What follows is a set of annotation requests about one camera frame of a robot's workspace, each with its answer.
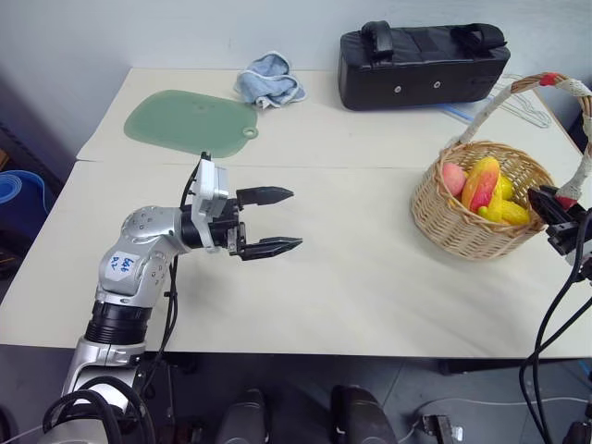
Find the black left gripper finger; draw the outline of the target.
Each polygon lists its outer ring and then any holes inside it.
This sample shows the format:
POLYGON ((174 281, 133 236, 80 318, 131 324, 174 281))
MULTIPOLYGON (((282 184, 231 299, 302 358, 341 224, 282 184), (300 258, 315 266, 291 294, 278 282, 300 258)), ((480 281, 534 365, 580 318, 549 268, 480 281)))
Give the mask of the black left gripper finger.
POLYGON ((276 186, 253 187, 236 190, 236 199, 239 206, 250 204, 269 205, 289 199, 294 193, 288 189, 276 186))
POLYGON ((264 238, 254 244, 241 245, 239 248, 239 257, 243 261, 271 258, 293 250, 301 244, 302 239, 300 238, 264 238))

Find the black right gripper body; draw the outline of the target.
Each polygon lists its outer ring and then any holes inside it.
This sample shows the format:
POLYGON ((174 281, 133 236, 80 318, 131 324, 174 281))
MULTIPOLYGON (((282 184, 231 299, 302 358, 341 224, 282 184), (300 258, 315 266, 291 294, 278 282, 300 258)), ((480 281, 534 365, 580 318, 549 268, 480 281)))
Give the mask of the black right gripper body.
POLYGON ((565 210, 558 203, 554 203, 546 218, 548 228, 548 242, 561 256, 574 253, 580 223, 586 218, 586 209, 579 203, 565 210))

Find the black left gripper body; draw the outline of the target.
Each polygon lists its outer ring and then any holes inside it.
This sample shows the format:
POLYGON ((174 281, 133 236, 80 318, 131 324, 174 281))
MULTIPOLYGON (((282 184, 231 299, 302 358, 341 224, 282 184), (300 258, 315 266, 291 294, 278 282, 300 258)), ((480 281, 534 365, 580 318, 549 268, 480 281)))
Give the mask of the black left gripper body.
POLYGON ((208 223, 215 247, 224 248, 230 255, 242 255, 246 245, 246 231, 240 221, 243 209, 237 198, 226 201, 222 212, 208 223))

